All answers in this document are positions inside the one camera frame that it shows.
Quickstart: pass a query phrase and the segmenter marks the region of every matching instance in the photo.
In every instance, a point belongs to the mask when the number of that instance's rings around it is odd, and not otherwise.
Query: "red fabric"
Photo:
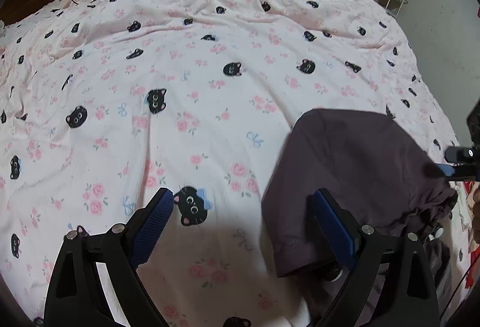
[[[475,258],[477,257],[477,255],[480,254],[480,246],[477,247],[477,249],[475,251],[473,251],[472,253],[470,253],[470,264],[472,264],[475,260]],[[467,274],[466,276],[466,284],[465,284],[465,288],[466,289],[470,289],[472,286],[475,285],[475,281],[472,277],[473,275],[473,269],[470,269],[469,273]]]
[[[475,184],[475,181],[465,181],[464,182],[465,190],[466,190],[467,195],[470,194],[474,184]]]

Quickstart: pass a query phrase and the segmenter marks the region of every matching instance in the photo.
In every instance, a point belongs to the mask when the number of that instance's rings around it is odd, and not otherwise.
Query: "black cat face print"
[[[70,126],[70,128],[78,128],[87,119],[88,112],[87,109],[79,105],[75,110],[65,118],[65,121]]]
[[[229,63],[223,68],[223,74],[226,76],[240,76],[242,74],[240,72],[241,66],[242,64],[240,62]]]
[[[158,112],[165,109],[167,106],[165,104],[165,93],[167,92],[166,89],[154,89],[148,92],[146,97],[146,101],[148,103],[148,107],[152,114],[157,114]]]
[[[225,320],[223,327],[251,327],[251,321],[233,316]]]
[[[308,59],[303,59],[300,66],[297,66],[302,73],[311,74],[315,70],[315,63]]]
[[[18,258],[18,248],[20,247],[20,239],[16,234],[11,235],[11,253],[15,258]]]
[[[362,69],[360,66],[348,61],[345,62],[345,66],[351,68],[355,74],[357,74]]]
[[[138,21],[134,21],[133,24],[129,27],[127,27],[128,32],[135,32],[140,29],[142,25]]]
[[[388,108],[388,105],[385,105],[385,111],[388,117],[390,117],[392,120],[395,119],[395,115],[390,112],[390,108]]]
[[[185,186],[173,197],[173,202],[181,213],[180,223],[184,226],[202,224],[207,219],[207,211],[213,204],[208,201],[205,189],[196,190]]]
[[[72,78],[74,75],[73,74],[70,74],[67,79],[65,80],[65,82],[63,82],[63,85],[61,87],[61,89],[63,90],[65,88],[65,86],[67,86],[68,84],[68,81],[70,81],[70,78]]]
[[[314,36],[314,34],[308,32],[308,31],[305,31],[303,33],[303,36],[305,36],[305,39],[307,39],[308,41],[314,41],[317,37]]]
[[[16,155],[10,161],[10,179],[16,180],[20,176],[20,160]]]
[[[133,51],[130,55],[127,56],[127,59],[133,59],[142,54],[143,54],[143,50],[141,50],[140,48],[135,48],[135,51]]]

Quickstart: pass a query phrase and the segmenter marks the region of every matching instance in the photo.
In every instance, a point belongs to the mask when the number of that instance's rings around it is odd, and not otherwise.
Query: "white wall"
[[[408,0],[397,17],[425,83],[470,144],[465,118],[480,97],[480,19],[477,0]]]

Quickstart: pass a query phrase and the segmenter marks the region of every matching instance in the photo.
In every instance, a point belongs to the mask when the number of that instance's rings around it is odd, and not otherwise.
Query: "pink rose print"
[[[229,120],[230,119],[230,113],[228,112],[228,108],[225,109],[224,112],[222,112],[220,115],[218,116],[215,116],[215,119],[217,119],[218,121],[220,120]]]
[[[272,301],[268,297],[262,297],[258,301],[258,307],[263,310],[272,308],[272,305]]]
[[[174,307],[172,305],[167,305],[166,307],[164,307],[163,314],[168,319],[178,319],[180,317],[180,313],[178,312],[177,307]]]
[[[230,168],[230,171],[237,177],[244,177],[247,175],[247,169],[245,169],[245,167],[240,163],[234,163]]]
[[[125,15],[125,11],[123,9],[117,9],[114,13],[114,16],[119,19]]]
[[[203,267],[199,265],[193,265],[189,268],[190,276],[193,278],[202,278],[205,276],[205,272],[203,271]]]
[[[179,121],[177,121],[177,127],[180,132],[186,131],[188,123],[186,120],[180,119]]]
[[[90,212],[92,212],[94,215],[101,215],[102,214],[102,203],[100,203],[97,200],[92,200],[90,202]]]
[[[229,276],[228,276],[227,273],[225,273],[221,270],[217,270],[212,274],[212,281],[219,284],[219,283],[226,282],[228,277]]]
[[[285,76],[284,81],[288,84],[292,89],[296,89],[299,87],[299,82],[296,78]]]
[[[253,178],[249,178],[245,185],[250,192],[256,193],[256,194],[258,193],[258,185]]]
[[[190,157],[190,162],[196,166],[199,165],[201,161],[202,161],[202,157],[200,155],[192,155]]]
[[[242,188],[242,185],[240,184],[240,182],[233,181],[230,183],[230,188],[234,192],[239,192]]]
[[[270,113],[274,113],[277,110],[277,107],[272,103],[265,104],[264,108],[267,112],[270,112]]]
[[[155,177],[147,177],[147,180],[145,181],[145,185],[149,188],[152,186],[155,186],[157,184],[157,179]]]
[[[193,103],[196,104],[198,102],[198,92],[193,91],[190,94],[187,94],[187,97],[190,97],[193,100]]]
[[[101,198],[105,193],[105,188],[101,183],[93,185],[93,193],[97,198]]]

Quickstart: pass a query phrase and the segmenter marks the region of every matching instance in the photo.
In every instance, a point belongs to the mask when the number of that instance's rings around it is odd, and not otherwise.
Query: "blue gripper pad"
[[[130,266],[133,270],[148,261],[153,248],[173,211],[173,194],[168,189],[158,200],[152,212],[133,238]]]
[[[344,211],[340,209],[334,198],[326,189],[317,190],[311,200],[313,215],[322,229],[325,238],[333,251],[335,259],[340,265],[346,266],[349,270],[353,269],[357,262],[355,256],[359,249],[360,237],[354,237],[354,231],[358,231],[352,227],[349,231],[340,219],[345,216]]]

